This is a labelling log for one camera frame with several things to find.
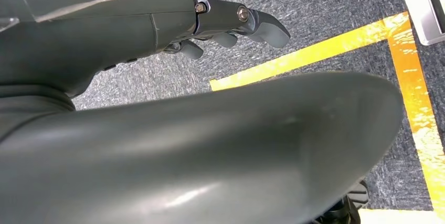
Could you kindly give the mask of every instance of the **robotic hand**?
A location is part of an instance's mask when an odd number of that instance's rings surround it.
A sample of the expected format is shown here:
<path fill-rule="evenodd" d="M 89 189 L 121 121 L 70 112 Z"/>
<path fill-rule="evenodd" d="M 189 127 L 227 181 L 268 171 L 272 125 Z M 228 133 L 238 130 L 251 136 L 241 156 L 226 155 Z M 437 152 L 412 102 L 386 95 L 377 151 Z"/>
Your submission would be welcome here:
<path fill-rule="evenodd" d="M 290 39 L 276 18 L 239 3 L 112 0 L 41 23 L 22 22 L 0 33 L 1 75 L 4 82 L 50 80 L 49 85 L 74 97 L 96 72 L 118 63 L 162 51 L 197 59 L 203 50 L 191 39 L 213 39 L 231 47 L 236 35 L 274 47 L 284 47 Z"/>
<path fill-rule="evenodd" d="M 112 0 L 18 18 L 0 33 L 2 224 L 359 223 L 367 189 L 351 186 L 401 122 L 388 81 L 314 73 L 76 112 L 70 98 L 118 63 L 197 59 L 191 39 L 283 47 L 290 35 L 220 0 Z"/>

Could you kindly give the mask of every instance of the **tape line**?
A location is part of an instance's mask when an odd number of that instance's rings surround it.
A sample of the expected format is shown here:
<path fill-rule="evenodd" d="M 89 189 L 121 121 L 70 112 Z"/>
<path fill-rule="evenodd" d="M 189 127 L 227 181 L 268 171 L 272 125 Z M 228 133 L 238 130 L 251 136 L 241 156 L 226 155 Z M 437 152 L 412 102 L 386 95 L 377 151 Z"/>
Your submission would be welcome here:
<path fill-rule="evenodd" d="M 384 23 L 388 27 L 389 48 L 431 203 L 438 216 L 445 220 L 445 155 L 408 13 L 385 18 Z"/>
<path fill-rule="evenodd" d="M 445 224 L 433 211 L 360 209 L 362 224 Z"/>
<path fill-rule="evenodd" d="M 265 62 L 219 80 L 211 80 L 213 91 L 239 87 L 261 81 L 290 70 L 309 65 L 344 52 L 386 39 L 387 30 L 382 20 L 349 31 L 334 38 Z"/>

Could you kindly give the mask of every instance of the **electronic device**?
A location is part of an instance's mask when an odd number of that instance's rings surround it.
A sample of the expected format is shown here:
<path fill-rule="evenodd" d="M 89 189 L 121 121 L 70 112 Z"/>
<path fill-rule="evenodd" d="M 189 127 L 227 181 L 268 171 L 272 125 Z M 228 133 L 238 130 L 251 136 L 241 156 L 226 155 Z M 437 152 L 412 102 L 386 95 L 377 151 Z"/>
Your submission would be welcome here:
<path fill-rule="evenodd" d="M 422 45 L 445 40 L 445 0 L 405 0 Z"/>

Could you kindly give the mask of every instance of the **metal screw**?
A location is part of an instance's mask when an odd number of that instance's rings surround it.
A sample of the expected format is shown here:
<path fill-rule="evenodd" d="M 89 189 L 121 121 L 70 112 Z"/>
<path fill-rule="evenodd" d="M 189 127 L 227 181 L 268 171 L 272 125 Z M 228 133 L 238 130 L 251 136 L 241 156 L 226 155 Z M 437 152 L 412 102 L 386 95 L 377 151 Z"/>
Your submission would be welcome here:
<path fill-rule="evenodd" d="M 241 22 L 247 22 L 249 19 L 249 10 L 247 10 L 247 7 L 240 5 L 237 11 L 238 18 Z"/>
<path fill-rule="evenodd" d="M 195 5 L 196 13 L 205 13 L 207 11 L 207 6 L 204 3 L 198 3 Z"/>

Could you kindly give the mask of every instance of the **gray carpet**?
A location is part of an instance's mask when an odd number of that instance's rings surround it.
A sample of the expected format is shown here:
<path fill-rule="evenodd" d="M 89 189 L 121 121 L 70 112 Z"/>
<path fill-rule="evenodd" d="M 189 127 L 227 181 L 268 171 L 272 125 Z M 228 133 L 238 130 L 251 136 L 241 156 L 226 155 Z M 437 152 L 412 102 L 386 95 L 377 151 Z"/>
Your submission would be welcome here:
<path fill-rule="evenodd" d="M 181 55 L 156 55 L 98 74 L 85 94 L 75 99 L 78 109 L 157 100 L 207 92 L 209 80 L 226 77 L 286 53 L 406 10 L 403 0 L 229 0 L 272 13 L 288 28 L 290 44 L 281 50 L 240 39 L 231 49 L 212 42 L 201 44 L 199 60 Z M 441 137 L 445 129 L 445 43 L 418 43 Z M 324 70 L 370 72 L 397 79 L 387 42 L 383 41 L 288 74 Z M 432 210 L 408 121 L 396 144 L 367 178 L 369 208 Z"/>

